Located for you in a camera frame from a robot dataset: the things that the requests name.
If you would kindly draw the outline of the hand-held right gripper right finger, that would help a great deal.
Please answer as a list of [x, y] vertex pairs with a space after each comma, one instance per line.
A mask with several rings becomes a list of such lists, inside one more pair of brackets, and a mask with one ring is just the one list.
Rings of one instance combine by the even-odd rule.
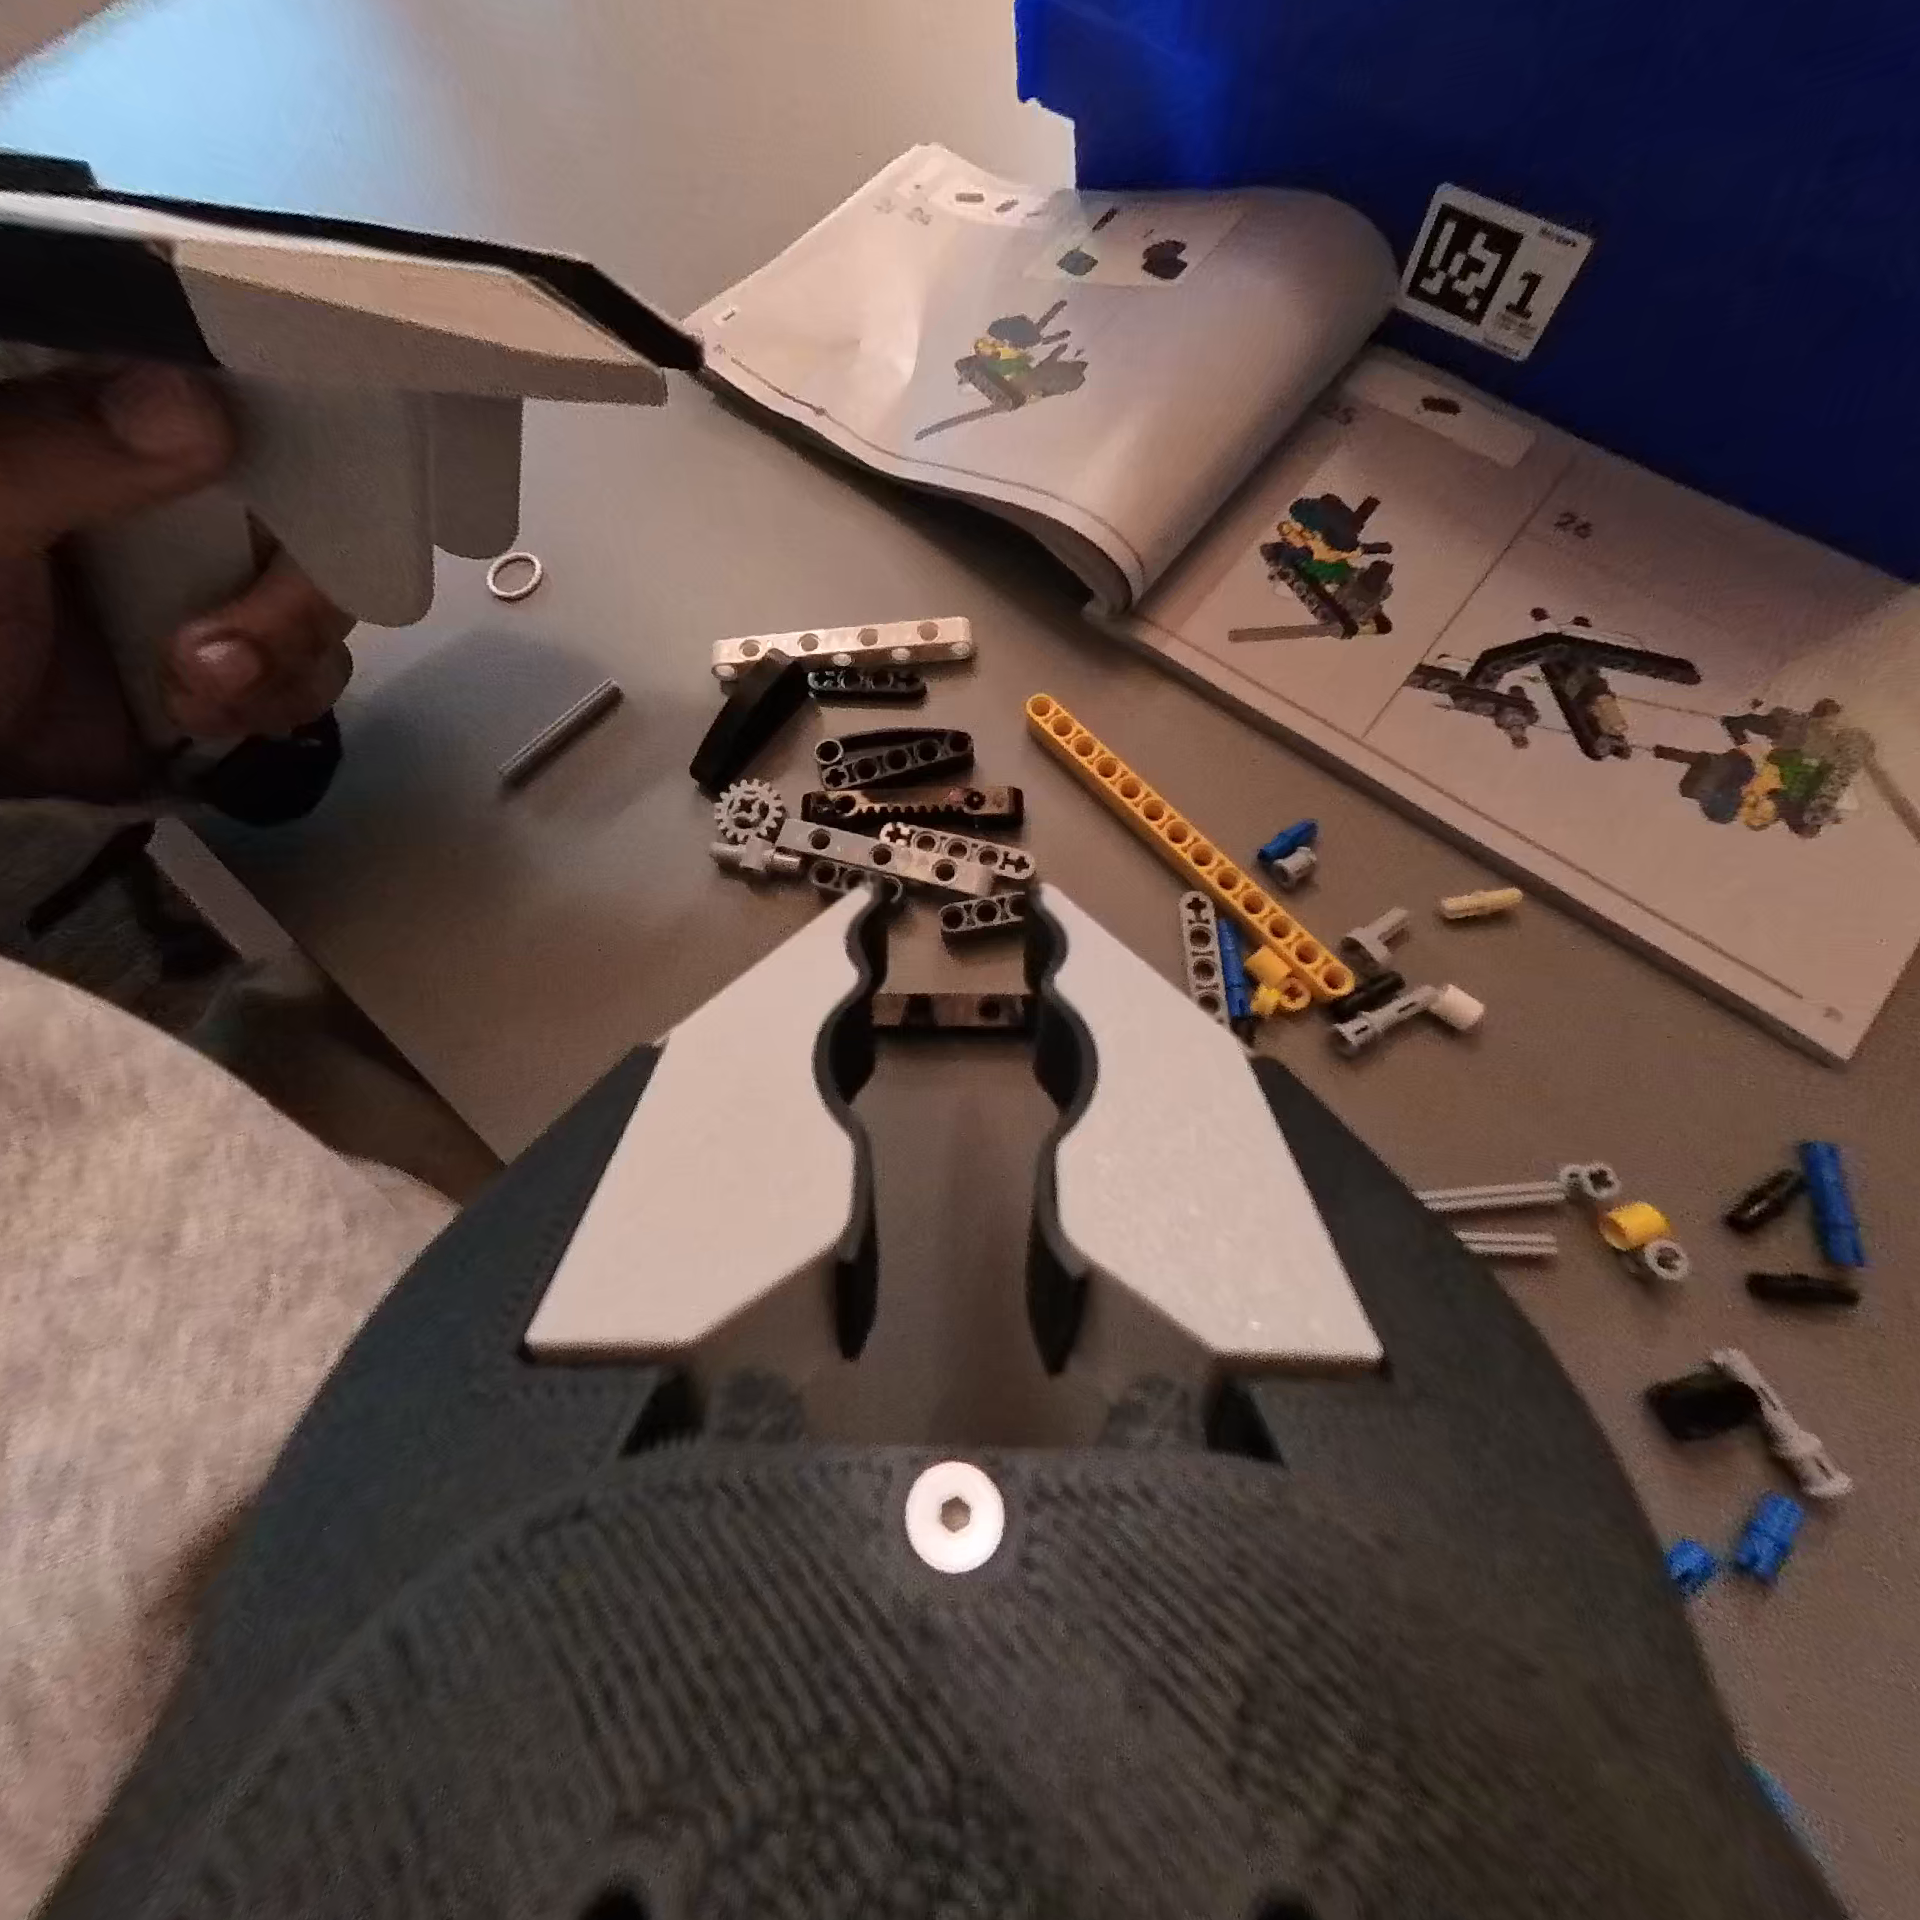
[[1368, 1375], [1384, 1347], [1237, 1038], [1066, 893], [1031, 903], [1049, 1375]]

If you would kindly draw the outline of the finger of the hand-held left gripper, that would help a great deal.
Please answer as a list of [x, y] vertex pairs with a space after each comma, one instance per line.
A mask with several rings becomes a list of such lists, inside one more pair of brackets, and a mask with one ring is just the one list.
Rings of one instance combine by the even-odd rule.
[[3, 152], [3, 229], [160, 240], [240, 399], [230, 492], [325, 596], [397, 628], [435, 555], [519, 531], [528, 399], [659, 405], [703, 349], [592, 262], [461, 236], [111, 191]]

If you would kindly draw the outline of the grey lego pin white bush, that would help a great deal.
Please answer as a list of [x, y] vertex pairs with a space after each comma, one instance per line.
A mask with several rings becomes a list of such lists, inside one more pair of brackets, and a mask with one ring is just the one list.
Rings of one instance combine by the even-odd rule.
[[1454, 1035], [1469, 1035], [1480, 1028], [1482, 1020], [1486, 1004], [1467, 989], [1454, 982], [1421, 984], [1333, 1022], [1330, 1035], [1339, 1053], [1354, 1057], [1416, 1022], [1433, 1022]]

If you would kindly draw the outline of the long black lego beam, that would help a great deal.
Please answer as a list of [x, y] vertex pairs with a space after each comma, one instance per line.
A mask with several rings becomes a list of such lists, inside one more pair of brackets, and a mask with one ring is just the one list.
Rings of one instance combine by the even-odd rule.
[[902, 1039], [1021, 1039], [1032, 1030], [1031, 992], [893, 992], [871, 996], [871, 1028]]

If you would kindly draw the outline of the grey lego axle with connector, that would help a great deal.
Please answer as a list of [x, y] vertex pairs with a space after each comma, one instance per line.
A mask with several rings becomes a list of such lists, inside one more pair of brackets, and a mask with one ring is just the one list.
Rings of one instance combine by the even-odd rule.
[[1414, 1190], [1413, 1195], [1434, 1214], [1521, 1211], [1560, 1204], [1607, 1209], [1621, 1200], [1622, 1183], [1610, 1163], [1577, 1160], [1560, 1165], [1542, 1180], [1442, 1185]]

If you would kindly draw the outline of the long yellow lego beam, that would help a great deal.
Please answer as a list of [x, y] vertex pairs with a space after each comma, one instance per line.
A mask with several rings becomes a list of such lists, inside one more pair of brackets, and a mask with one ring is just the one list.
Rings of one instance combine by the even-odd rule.
[[1047, 693], [1024, 702], [1024, 724], [1047, 756], [1215, 912], [1238, 928], [1251, 977], [1282, 1011], [1330, 1004], [1354, 989], [1354, 971], [1294, 918], [1214, 837], [1160, 795], [1066, 707]]

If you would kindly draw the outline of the dark grey lego axle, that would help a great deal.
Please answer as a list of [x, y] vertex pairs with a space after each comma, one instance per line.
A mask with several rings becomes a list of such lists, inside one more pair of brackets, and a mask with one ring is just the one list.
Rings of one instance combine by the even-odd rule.
[[496, 789], [499, 792], [515, 792], [534, 782], [549, 764], [608, 719], [624, 703], [624, 696], [624, 687], [611, 678], [593, 683], [499, 760]]

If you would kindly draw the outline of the black curved lego liftarm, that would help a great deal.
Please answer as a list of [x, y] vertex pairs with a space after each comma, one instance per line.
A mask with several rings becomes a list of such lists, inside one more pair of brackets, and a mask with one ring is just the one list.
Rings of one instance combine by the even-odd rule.
[[827, 792], [929, 783], [974, 771], [974, 736], [958, 726], [878, 726], [827, 736], [814, 750]]

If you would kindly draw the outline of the black curved lego panel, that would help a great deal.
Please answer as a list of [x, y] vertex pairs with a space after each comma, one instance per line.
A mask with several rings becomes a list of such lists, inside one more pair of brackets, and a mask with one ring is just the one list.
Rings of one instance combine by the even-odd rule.
[[809, 703], [807, 672], [803, 660], [760, 657], [733, 675], [722, 708], [688, 764], [690, 780], [709, 800], [742, 780]]

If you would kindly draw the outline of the black lego gear rack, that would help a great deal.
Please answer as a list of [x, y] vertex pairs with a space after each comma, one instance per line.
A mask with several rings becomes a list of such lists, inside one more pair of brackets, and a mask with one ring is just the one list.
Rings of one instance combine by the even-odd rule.
[[803, 824], [878, 837], [887, 824], [936, 832], [993, 833], [1024, 824], [1024, 792], [1016, 785], [866, 785], [811, 789], [800, 800]]

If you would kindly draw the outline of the black lego connector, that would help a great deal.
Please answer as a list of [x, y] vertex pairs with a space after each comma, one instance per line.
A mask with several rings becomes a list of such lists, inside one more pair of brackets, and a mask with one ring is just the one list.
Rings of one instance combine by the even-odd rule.
[[1675, 1445], [1703, 1445], [1760, 1422], [1754, 1388], [1715, 1363], [1648, 1384], [1641, 1404]]

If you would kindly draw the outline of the light grey lego pin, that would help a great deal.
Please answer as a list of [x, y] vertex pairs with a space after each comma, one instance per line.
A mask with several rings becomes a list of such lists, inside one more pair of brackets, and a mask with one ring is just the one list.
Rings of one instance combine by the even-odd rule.
[[1783, 1464], [1806, 1500], [1831, 1503], [1854, 1492], [1854, 1479], [1833, 1461], [1824, 1441], [1791, 1414], [1783, 1395], [1741, 1349], [1714, 1349], [1710, 1363], [1753, 1395], [1766, 1451]]

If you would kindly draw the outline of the open lego instruction booklet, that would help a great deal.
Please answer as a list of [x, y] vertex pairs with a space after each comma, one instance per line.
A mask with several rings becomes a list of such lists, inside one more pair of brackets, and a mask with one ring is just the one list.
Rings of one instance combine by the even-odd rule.
[[1914, 957], [1914, 583], [1375, 345], [1302, 189], [917, 147], [699, 305], [709, 381], [993, 511], [1088, 619], [1847, 1063]]

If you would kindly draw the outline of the person's left hand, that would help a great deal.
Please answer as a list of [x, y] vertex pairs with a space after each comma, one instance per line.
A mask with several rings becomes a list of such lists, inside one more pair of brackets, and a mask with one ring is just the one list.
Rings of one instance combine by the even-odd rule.
[[[1, 792], [145, 807], [144, 739], [75, 573], [72, 544], [221, 480], [235, 436], [221, 391], [165, 363], [77, 361], [3, 384]], [[285, 736], [352, 678], [352, 619], [281, 551], [245, 589], [157, 646], [160, 694], [192, 736]]]

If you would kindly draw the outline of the blue plastic bin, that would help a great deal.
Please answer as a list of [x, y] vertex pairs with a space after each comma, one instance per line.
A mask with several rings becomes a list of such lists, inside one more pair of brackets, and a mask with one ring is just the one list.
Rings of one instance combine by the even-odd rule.
[[1299, 184], [1389, 341], [1914, 585], [1914, 3], [1034, 3], [1083, 188]]

